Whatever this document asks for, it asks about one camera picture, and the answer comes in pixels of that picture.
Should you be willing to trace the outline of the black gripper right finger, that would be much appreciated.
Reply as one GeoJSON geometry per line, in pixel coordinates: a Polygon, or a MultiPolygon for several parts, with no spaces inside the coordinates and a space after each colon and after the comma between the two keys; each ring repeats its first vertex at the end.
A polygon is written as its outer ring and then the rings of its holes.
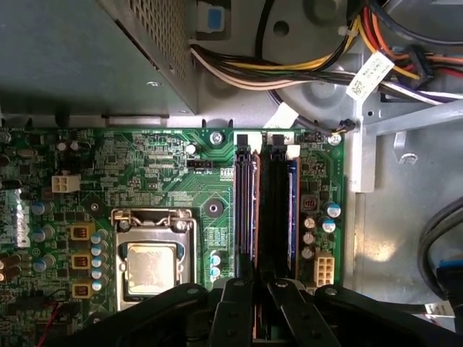
{"type": "Polygon", "coordinates": [[[341,286],[313,296],[295,282],[268,284],[297,346],[461,346],[462,336],[341,286]]]}

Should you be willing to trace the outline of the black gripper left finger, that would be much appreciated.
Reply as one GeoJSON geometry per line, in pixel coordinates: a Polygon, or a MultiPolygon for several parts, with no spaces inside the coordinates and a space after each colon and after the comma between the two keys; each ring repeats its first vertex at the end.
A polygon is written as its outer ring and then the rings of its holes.
{"type": "Polygon", "coordinates": [[[252,283],[232,278],[209,291],[186,283],[50,346],[251,346],[252,283]]]}

